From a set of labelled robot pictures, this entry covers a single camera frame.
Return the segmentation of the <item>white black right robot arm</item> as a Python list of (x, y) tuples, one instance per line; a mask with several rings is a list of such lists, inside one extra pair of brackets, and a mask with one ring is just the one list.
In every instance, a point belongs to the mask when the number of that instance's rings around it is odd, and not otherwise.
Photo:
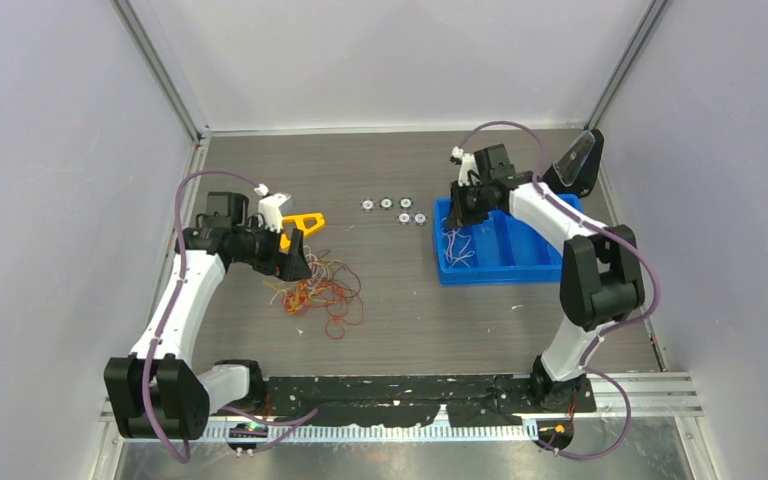
[(642, 306), (645, 287), (634, 232), (609, 227), (570, 207), (533, 172), (518, 172), (503, 145), (468, 153), (456, 146), (446, 225), (478, 225), (494, 212), (527, 224), (561, 255), (559, 299), (564, 317), (535, 359), (525, 387), (528, 402), (556, 410), (583, 385), (603, 333)]

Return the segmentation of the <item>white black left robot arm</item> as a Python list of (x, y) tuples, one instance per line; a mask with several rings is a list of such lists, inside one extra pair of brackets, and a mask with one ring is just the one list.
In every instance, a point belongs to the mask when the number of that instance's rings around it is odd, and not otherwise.
[(258, 412), (267, 386), (254, 360), (220, 360), (209, 371), (191, 368), (195, 341), (211, 299), (236, 263), (295, 282), (311, 277), (304, 234), (286, 232), (292, 207), (286, 193), (269, 193), (255, 214), (241, 193), (211, 192), (206, 210), (182, 231), (170, 280), (151, 321), (125, 357), (111, 358), (104, 382), (122, 436), (197, 440), (209, 417), (225, 406)]

